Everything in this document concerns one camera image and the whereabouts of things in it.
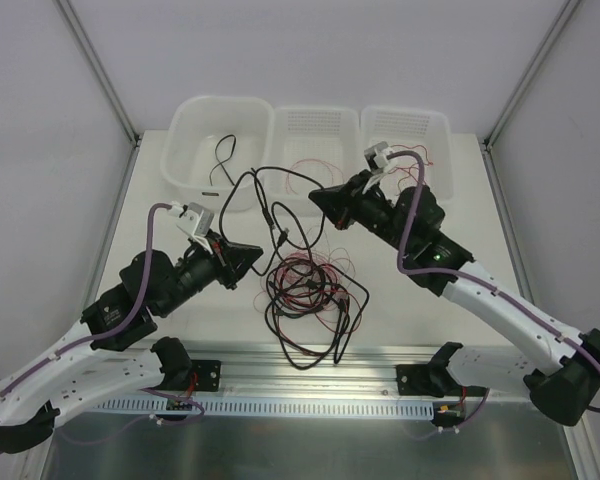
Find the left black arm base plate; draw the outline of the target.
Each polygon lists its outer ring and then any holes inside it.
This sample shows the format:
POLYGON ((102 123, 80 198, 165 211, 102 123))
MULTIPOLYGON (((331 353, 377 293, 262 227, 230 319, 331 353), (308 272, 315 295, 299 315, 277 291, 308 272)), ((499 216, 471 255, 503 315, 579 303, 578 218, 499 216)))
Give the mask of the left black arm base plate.
POLYGON ((220 388, 222 362, 193 360, 190 371, 193 392, 217 392, 220 388))

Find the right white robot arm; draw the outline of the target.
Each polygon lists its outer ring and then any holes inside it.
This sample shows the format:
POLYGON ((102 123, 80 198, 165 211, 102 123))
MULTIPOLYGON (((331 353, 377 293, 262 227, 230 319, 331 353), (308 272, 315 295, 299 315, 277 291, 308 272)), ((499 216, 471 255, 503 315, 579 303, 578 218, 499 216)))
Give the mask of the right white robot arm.
POLYGON ((338 230, 358 223, 396 248, 398 269, 416 285, 472 313, 511 348, 472 349, 447 342, 408 374, 409 389, 441 398, 462 387, 527 396, 549 419, 574 426, 600 390, 600 330, 586 333, 502 287, 440 227, 445 212, 426 186, 396 201, 368 186, 362 171, 347 183, 308 195, 338 230))

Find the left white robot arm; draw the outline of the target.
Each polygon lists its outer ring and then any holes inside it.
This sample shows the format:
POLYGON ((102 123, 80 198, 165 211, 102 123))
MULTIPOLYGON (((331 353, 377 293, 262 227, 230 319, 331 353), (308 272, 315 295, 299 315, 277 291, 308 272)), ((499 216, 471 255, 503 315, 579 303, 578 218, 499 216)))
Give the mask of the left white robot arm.
POLYGON ((212 283, 228 290, 260 259, 259 246, 229 242, 215 232, 191 243, 172 262, 145 250, 121 270, 120 283, 86 308, 60 340, 20 371, 0 380, 0 453, 16 454, 104 400, 132 390, 176 391, 186 386, 192 360, 182 342, 163 337, 117 366, 94 366, 156 332, 165 318, 212 283))

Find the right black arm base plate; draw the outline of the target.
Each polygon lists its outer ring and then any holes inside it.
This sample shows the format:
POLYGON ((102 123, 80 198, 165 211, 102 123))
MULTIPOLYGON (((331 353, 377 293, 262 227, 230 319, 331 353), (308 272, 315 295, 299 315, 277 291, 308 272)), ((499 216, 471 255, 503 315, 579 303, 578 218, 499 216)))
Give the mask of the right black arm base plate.
POLYGON ((425 364, 395 366, 397 390, 400 396, 431 396, 429 368, 425 364))

